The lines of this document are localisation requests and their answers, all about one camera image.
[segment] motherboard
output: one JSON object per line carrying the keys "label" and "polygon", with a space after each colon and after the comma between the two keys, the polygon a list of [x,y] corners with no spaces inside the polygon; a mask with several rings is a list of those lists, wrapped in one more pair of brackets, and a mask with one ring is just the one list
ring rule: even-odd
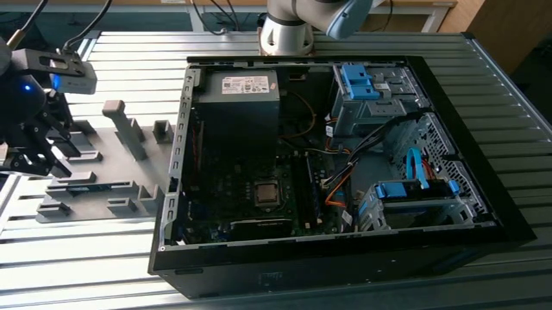
{"label": "motherboard", "polygon": [[337,232],[340,212],[323,205],[320,182],[328,174],[323,154],[280,153],[277,158],[250,158],[248,164],[234,165],[204,156],[192,186],[190,222],[182,231],[189,242]]}

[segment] aluminum table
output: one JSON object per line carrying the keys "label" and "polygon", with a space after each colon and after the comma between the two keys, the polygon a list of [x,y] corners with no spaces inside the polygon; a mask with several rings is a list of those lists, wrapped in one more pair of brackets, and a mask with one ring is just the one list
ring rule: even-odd
{"label": "aluminum table", "polygon": [[[42,225],[49,178],[13,176],[0,193],[0,308],[17,309],[551,309],[552,130],[476,40],[460,34],[317,36],[320,54],[424,56],[539,239],[439,278],[189,301],[148,274],[154,218]],[[81,53],[94,96],[69,95],[75,119],[113,126],[122,99],[142,126],[177,120],[188,56],[256,55],[257,34],[105,32]]]}

